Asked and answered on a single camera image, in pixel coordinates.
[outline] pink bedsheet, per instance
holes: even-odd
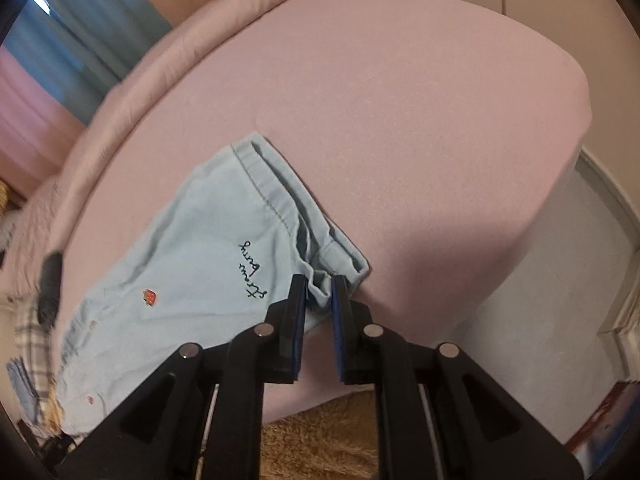
[[[147,89],[143,116],[100,111],[99,121],[133,131],[104,154],[109,165],[86,204],[93,185],[74,176],[65,185],[76,190],[65,214],[84,211],[78,222],[59,213],[49,239],[50,249],[66,246],[55,345],[88,288],[193,167],[253,130],[370,261],[358,298],[414,342],[436,340],[524,254],[591,120],[584,74],[567,53],[457,0],[286,0],[271,9],[178,77],[156,52],[145,58],[134,77],[166,70],[178,82]],[[190,52],[197,35],[180,34]],[[266,420],[346,391],[330,340],[328,326],[305,338],[301,380],[267,389]]]

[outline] floor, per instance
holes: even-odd
[[[549,212],[524,261],[448,339],[565,442],[616,381],[596,333],[634,246],[577,171]]]

